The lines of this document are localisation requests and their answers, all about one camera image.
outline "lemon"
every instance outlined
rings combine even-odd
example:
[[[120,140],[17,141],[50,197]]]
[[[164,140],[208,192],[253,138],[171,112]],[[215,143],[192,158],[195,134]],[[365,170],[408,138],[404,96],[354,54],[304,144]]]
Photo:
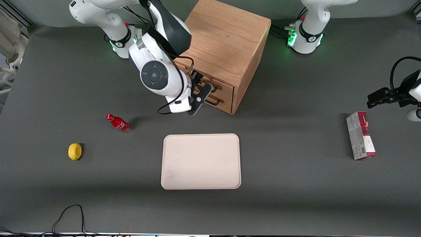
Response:
[[[72,160],[77,160],[82,155],[82,146],[78,143],[73,143],[69,146],[69,157]]]

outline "wooden drawer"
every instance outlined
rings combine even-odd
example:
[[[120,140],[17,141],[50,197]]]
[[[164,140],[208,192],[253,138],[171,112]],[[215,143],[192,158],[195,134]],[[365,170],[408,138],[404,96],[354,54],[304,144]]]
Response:
[[[190,69],[190,67],[182,66],[180,64],[177,64],[177,66],[186,74]],[[204,75],[200,86],[203,86],[205,83],[212,84],[212,87],[214,88],[214,92],[208,96],[206,104],[218,108],[224,112],[231,113],[234,88],[217,79]]]

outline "red bottle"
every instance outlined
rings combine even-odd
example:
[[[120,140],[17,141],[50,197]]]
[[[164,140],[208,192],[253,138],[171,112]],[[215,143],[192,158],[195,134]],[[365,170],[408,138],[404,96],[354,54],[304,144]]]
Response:
[[[123,133],[129,133],[131,131],[130,124],[126,123],[122,118],[120,117],[114,117],[112,114],[107,114],[106,116],[107,120],[111,122],[113,127],[116,129],[122,131]]]

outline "cardboard box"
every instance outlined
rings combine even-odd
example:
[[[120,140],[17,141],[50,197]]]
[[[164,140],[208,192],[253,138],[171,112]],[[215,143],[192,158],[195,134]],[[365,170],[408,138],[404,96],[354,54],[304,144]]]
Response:
[[[354,160],[361,161],[376,156],[373,142],[368,132],[367,112],[356,112],[346,119],[351,138]]]

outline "wooden box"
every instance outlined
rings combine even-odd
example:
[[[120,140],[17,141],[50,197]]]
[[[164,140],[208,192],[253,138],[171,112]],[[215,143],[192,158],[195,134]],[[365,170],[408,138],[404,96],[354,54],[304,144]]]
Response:
[[[208,104],[235,114],[260,63],[271,20],[215,1],[199,0],[185,21],[192,33],[182,56],[195,60],[204,82],[217,88]],[[185,72],[191,61],[176,59]]]

